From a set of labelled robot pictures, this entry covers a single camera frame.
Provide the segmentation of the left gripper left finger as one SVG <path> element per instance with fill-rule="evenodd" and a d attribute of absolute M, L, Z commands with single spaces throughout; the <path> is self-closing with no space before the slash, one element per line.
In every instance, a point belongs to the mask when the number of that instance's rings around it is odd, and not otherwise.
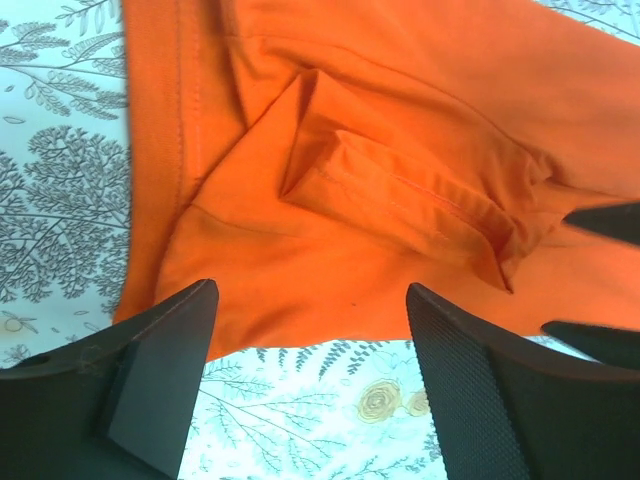
<path fill-rule="evenodd" d="M 218 299 L 200 280 L 2 370 L 2 478 L 177 478 Z"/>

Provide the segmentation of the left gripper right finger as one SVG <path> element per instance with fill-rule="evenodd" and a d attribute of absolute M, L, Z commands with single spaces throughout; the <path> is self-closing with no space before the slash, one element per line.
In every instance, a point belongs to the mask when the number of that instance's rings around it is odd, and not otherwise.
<path fill-rule="evenodd" d="M 451 479 L 635 479 L 639 368 L 564 354 L 420 284 L 410 330 Z"/>

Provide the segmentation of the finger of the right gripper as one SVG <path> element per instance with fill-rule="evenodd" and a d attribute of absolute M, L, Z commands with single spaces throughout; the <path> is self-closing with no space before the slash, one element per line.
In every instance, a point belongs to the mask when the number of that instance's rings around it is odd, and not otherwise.
<path fill-rule="evenodd" d="M 572 227 L 609 239 L 638 246 L 640 241 L 638 201 L 577 209 L 563 222 Z"/>
<path fill-rule="evenodd" d="M 548 336 L 610 366 L 639 368 L 640 333 L 634 330 L 553 320 L 541 327 Z"/>

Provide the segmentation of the orange t-shirt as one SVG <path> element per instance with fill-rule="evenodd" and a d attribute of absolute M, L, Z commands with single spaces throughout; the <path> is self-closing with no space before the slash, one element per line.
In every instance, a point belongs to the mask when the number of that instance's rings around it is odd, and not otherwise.
<path fill-rule="evenodd" d="M 533 1 L 127 1 L 124 321 L 212 279 L 209 350 L 409 335 L 419 283 L 521 335 L 634 328 L 639 49 Z"/>

